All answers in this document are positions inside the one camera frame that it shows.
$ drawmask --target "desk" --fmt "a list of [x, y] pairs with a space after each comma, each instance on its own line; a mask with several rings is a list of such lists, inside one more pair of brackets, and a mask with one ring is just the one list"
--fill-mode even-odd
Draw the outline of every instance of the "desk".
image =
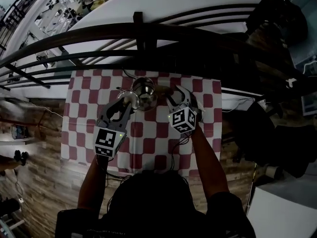
[[100, 5], [104, 4], [108, 0], [94, 0], [93, 5], [91, 6], [91, 10], [97, 9]]
[[[181, 85], [192, 91], [206, 112], [200, 123], [217, 157], [221, 148], [221, 85], [220, 81], [175, 73], [129, 71], [135, 76], [151, 78], [156, 85]], [[117, 98], [116, 87], [129, 89], [133, 79], [122, 70], [73, 71], [65, 103], [61, 137], [61, 157], [82, 165], [94, 158], [93, 131], [103, 106]], [[142, 170], [165, 172], [171, 165], [171, 150], [179, 142], [180, 133], [171, 128], [166, 100], [151, 111], [137, 111], [127, 124], [127, 138], [110, 171], [139, 173]], [[196, 157], [190, 139], [174, 151], [175, 170], [182, 176], [198, 175]]]

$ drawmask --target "cable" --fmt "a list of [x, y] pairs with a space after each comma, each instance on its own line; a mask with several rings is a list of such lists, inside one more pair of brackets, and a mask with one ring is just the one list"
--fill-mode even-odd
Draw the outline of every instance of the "cable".
[[21, 185], [19, 184], [19, 179], [18, 179], [18, 172], [14, 169], [14, 174], [16, 176], [16, 182], [15, 182], [15, 189], [16, 191], [18, 192], [18, 195], [20, 194], [21, 196], [23, 195], [23, 190], [22, 190], [22, 187]]
[[303, 74], [305, 74], [305, 72], [306, 72], [306, 66], [307, 66], [307, 65], [311, 65], [311, 64], [313, 64], [314, 62], [317, 62], [317, 61], [312, 61], [312, 62], [309, 62], [309, 63], [307, 63], [307, 64], [304, 65]]
[[231, 112], [231, 111], [237, 109], [237, 107], [240, 106], [241, 104], [247, 102], [248, 100], [254, 100], [254, 98], [246, 98], [246, 99], [239, 99], [239, 100], [244, 100], [244, 101], [239, 102], [238, 105], [237, 105], [235, 108], [233, 108], [233, 109], [231, 109], [231, 110], [229, 110], [229, 111], [224, 111], [224, 110], [222, 110], [222, 112], [224, 112], [224, 113]]
[[26, 101], [23, 101], [24, 103], [26, 103], [26, 104], [32, 104], [33, 106], [35, 106], [35, 107], [37, 107], [37, 108], [44, 108], [44, 109], [47, 109], [49, 112], [51, 112], [52, 114], [56, 114], [56, 115], [58, 115], [59, 117], [61, 117], [61, 118], [64, 118], [63, 116], [61, 116], [60, 114], [58, 114], [58, 113], [55, 113], [55, 112], [53, 112], [53, 111], [51, 111], [50, 109], [48, 109], [47, 107], [44, 107], [44, 106], [36, 106], [34, 103], [32, 103], [32, 102], [26, 102]]
[[250, 209], [251, 194], [252, 194], [254, 179], [255, 179], [255, 177], [256, 177], [257, 167], [258, 167], [258, 165], [255, 163], [255, 165], [254, 165], [254, 171], [253, 171], [253, 177], [252, 177], [252, 182], [251, 182], [251, 188], [250, 188], [250, 193], [249, 193], [249, 198], [248, 198], [248, 203], [247, 203], [247, 212], [246, 212], [246, 215], [247, 215], [247, 216], [248, 216], [249, 209]]
[[137, 79], [136, 77], [134, 77], [134, 76], [128, 74], [124, 69], [122, 69], [122, 70], [123, 70], [124, 74], [126, 74], [128, 77], [131, 77], [131, 78], [133, 78], [133, 79]]
[[[107, 170], [103, 169], [102, 166], [99, 165], [99, 163], [98, 163], [98, 157], [99, 157], [99, 155], [97, 155], [97, 157], [96, 157], [97, 165], [98, 165], [98, 166], [101, 168], [101, 170], [104, 171], [105, 174], [106, 174], [106, 185], [105, 185], [105, 188], [107, 188], [107, 187], [109, 186], [109, 180], [119, 181], [119, 182], [120, 182], [120, 185], [121, 185], [123, 182], [127, 181], [129, 178], [132, 177], [132, 175], [127, 175], [127, 176], [125, 176], [125, 177], [120, 177], [120, 176], [115, 176], [115, 175], [113, 175], [113, 174], [108, 173]], [[108, 211], [109, 211], [109, 207], [110, 207], [111, 201], [112, 201], [112, 197], [110, 198], [110, 200], [109, 200], [108, 203], [107, 203], [107, 213], [108, 213]]]
[[186, 137], [183, 138], [182, 140], [180, 140], [177, 144], [174, 145], [172, 151], [171, 151], [171, 157], [172, 157], [172, 160], [171, 160], [171, 165], [170, 165], [170, 171], [174, 170], [174, 167], [175, 167], [175, 160], [174, 160], [174, 150], [176, 149], [177, 146], [180, 146], [180, 145], [185, 145], [189, 142], [189, 138], [191, 137], [191, 133], [190, 134], [185, 134]]

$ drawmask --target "shoe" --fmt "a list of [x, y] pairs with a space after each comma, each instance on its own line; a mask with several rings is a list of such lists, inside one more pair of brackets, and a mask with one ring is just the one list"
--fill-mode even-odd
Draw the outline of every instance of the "shoe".
[[29, 157], [29, 153], [28, 152], [23, 152], [21, 154], [21, 162], [22, 162], [23, 166], [25, 166], [26, 160], [28, 159], [28, 157]]
[[19, 150], [16, 150], [14, 152], [14, 159], [15, 159], [16, 162], [21, 160], [21, 152]]

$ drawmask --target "chair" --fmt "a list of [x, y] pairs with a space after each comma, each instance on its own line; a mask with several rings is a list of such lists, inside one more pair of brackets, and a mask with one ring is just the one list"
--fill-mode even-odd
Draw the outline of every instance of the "chair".
[[317, 158], [315, 127], [275, 127], [269, 118], [275, 113], [282, 116], [279, 106], [266, 113], [256, 102], [246, 112], [239, 112], [233, 123], [233, 140], [239, 147], [235, 161], [244, 155], [247, 161], [279, 166], [294, 177], [301, 177], [308, 163]]

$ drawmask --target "wooden floor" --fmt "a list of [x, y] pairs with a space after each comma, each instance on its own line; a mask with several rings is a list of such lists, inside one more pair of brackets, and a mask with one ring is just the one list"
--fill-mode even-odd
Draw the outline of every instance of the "wooden floor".
[[[52, 111], [63, 114], [65, 100], [31, 100], [39, 106], [49, 107]], [[0, 102], [0, 114], [3, 118], [18, 119], [19, 121], [38, 122], [44, 109], [35, 108], [29, 104], [14, 105]], [[87, 167], [70, 163], [60, 159], [60, 140], [62, 118], [46, 112], [44, 126], [58, 131], [42, 129], [44, 140], [39, 140], [26, 146], [8, 146], [2, 149], [1, 154], [13, 156], [14, 150], [28, 151], [30, 158], [27, 165], [18, 168], [18, 180], [23, 189], [23, 195], [18, 195], [15, 188], [16, 177], [13, 171], [7, 171], [7, 180], [0, 182], [0, 193], [3, 197], [24, 199], [21, 204], [23, 218], [26, 222], [24, 228], [32, 237], [53, 237], [56, 216], [60, 210], [72, 209], [77, 205], [78, 193], [88, 170]], [[0, 124], [3, 132], [8, 132], [8, 124]], [[35, 127], [29, 127], [32, 135], [39, 137]], [[223, 122], [223, 131], [230, 128], [226, 121]], [[232, 158], [236, 152], [234, 143], [222, 146], [220, 162], [226, 172], [230, 191], [239, 196], [246, 205], [249, 197], [254, 163], [242, 161], [233, 163]], [[202, 184], [199, 178], [190, 178], [196, 209], [206, 212]], [[109, 181], [106, 188], [101, 214], [106, 212], [106, 204], [119, 186], [118, 181]]]

